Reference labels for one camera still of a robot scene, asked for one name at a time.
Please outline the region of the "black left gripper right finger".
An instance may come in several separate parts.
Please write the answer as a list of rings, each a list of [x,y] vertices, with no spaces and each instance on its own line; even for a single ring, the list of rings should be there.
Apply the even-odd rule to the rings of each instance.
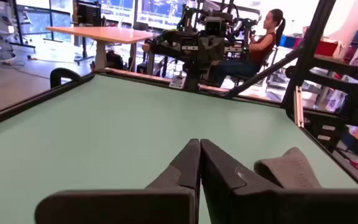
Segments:
[[[281,188],[210,140],[201,148],[211,223],[358,223],[358,189]]]

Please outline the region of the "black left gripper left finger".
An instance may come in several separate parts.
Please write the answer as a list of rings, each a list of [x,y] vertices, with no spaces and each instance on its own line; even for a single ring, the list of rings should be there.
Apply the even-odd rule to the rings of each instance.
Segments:
[[[201,145],[190,139],[144,189],[62,190],[36,206],[36,223],[197,223]]]

